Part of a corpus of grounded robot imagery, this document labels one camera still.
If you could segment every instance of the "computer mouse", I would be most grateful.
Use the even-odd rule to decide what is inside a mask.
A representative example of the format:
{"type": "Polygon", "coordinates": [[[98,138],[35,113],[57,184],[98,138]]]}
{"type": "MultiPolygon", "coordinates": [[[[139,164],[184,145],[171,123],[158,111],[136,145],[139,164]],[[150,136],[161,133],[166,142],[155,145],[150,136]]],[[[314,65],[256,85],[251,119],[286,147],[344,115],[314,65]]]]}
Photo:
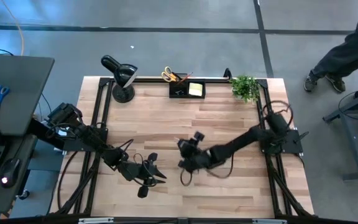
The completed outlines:
{"type": "Polygon", "coordinates": [[[1,167],[1,184],[5,188],[16,184],[19,175],[20,159],[8,159],[1,167]]]}

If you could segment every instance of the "person's leg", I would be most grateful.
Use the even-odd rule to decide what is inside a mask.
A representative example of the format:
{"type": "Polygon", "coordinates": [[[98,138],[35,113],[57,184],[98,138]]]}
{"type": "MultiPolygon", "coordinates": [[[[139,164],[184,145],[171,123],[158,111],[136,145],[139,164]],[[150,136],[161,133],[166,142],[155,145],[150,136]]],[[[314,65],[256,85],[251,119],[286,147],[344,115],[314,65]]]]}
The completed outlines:
{"type": "Polygon", "coordinates": [[[351,68],[358,68],[358,23],[355,32],[345,38],[345,42],[331,49],[310,71],[304,88],[306,91],[313,91],[317,85],[317,80],[327,74],[341,91],[344,91],[344,83],[341,77],[349,75],[353,70],[348,70],[346,66],[352,64],[351,68]]]}

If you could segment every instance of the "concrete floor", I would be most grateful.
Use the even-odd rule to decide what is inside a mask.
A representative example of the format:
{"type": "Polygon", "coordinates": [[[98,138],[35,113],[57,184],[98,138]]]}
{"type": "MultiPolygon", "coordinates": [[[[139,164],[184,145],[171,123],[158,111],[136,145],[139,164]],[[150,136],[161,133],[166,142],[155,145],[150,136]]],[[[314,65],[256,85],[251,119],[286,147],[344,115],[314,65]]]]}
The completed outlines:
{"type": "MultiPolygon", "coordinates": [[[[258,29],[253,0],[6,0],[27,25],[258,29]]],[[[343,182],[356,164],[337,121],[323,123],[346,94],[358,90],[358,71],[344,79],[347,91],[335,93],[325,80],[309,94],[303,80],[309,70],[344,35],[304,35],[305,30],[352,30],[358,21],[358,0],[259,0],[265,29],[298,30],[298,35],[267,34],[273,75],[284,78],[295,124],[309,131],[302,144],[306,175],[315,213],[324,218],[358,221],[358,180],[343,182]]],[[[0,24],[12,20],[0,3],[0,24]]],[[[52,108],[76,103],[84,75],[110,75],[100,64],[109,54],[139,67],[139,75],[159,75],[166,65],[197,76],[220,77],[226,67],[235,75],[266,77],[265,55],[258,33],[213,32],[58,32],[24,31],[25,55],[55,58],[44,94],[52,108]]],[[[19,54],[18,31],[0,30],[0,48],[19,54]]],[[[41,100],[43,114],[47,105],[41,100]]],[[[37,178],[55,175],[41,172],[37,178]]],[[[45,204],[50,194],[39,196],[45,204]]],[[[34,215],[46,213],[35,211],[34,215]]]]}

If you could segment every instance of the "lamp base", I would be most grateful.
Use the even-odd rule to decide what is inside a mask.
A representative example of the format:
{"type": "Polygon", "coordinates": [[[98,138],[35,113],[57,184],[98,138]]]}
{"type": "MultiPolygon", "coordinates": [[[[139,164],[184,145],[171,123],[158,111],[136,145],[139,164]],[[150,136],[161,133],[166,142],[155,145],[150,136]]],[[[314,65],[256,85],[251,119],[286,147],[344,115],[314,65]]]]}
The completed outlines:
{"type": "Polygon", "coordinates": [[[127,103],[131,101],[135,96],[135,89],[132,85],[128,86],[127,88],[122,88],[119,85],[115,85],[112,88],[112,97],[118,102],[118,103],[127,103]]]}

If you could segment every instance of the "dark pants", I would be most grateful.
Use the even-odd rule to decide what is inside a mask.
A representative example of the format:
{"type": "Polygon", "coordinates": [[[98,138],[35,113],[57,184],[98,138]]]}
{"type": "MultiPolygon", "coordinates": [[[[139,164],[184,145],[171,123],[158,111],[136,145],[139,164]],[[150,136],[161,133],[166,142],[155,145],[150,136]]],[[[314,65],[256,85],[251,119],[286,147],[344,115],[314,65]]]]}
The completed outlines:
{"type": "Polygon", "coordinates": [[[342,78],[358,69],[358,23],[356,30],[345,37],[345,42],[331,49],[310,71],[312,78],[323,78],[330,73],[342,78]]]}

